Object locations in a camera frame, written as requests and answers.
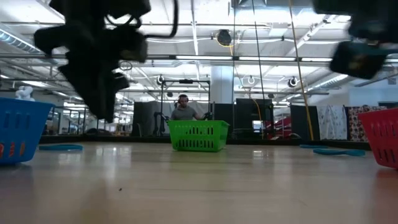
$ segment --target plastic basket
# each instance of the plastic basket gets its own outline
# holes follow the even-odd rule
[[[358,115],[376,162],[398,169],[398,109]]]
[[[179,151],[218,152],[226,144],[225,121],[169,121],[173,148]]]
[[[29,161],[54,105],[0,98],[0,164]]]

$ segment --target curtain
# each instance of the curtain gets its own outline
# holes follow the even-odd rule
[[[320,140],[317,107],[309,106],[308,110],[310,111],[313,138],[315,141]],[[290,114],[292,117],[292,133],[298,134],[303,140],[311,140],[305,106],[290,106]]]
[[[385,106],[362,106],[348,108],[348,128],[349,128],[349,140],[357,142],[367,142],[365,130],[362,122],[358,119],[358,114],[369,111],[378,111],[386,109]]]
[[[347,140],[344,106],[317,106],[320,139]]]

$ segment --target white pillar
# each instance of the white pillar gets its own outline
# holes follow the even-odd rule
[[[210,102],[232,103],[233,67],[214,66],[211,68],[210,78]]]

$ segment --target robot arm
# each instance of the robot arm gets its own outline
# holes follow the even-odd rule
[[[84,99],[98,118],[113,122],[114,99],[119,90],[129,87],[129,81],[119,68],[119,60],[145,62],[146,38],[171,38],[177,33],[178,0],[174,0],[174,23],[169,35],[138,31],[140,17],[150,12],[149,0],[51,0],[50,7],[65,16],[62,26],[39,29],[34,34],[36,47],[51,57],[52,50],[64,46],[68,64],[59,71]],[[107,29],[105,19],[130,15],[123,25]]]
[[[398,43],[398,1],[313,0],[316,13],[351,16],[348,34],[358,42],[344,41],[336,48],[330,69],[356,78],[372,79],[389,54],[384,43]]]

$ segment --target hanging fabric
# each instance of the hanging fabric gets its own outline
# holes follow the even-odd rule
[[[347,115],[344,106],[317,106],[320,139],[347,140]]]
[[[349,140],[357,142],[367,142],[365,130],[363,128],[362,122],[358,119],[358,114],[378,111],[386,109],[385,106],[362,106],[362,107],[352,107],[348,109],[348,120],[349,120]]]

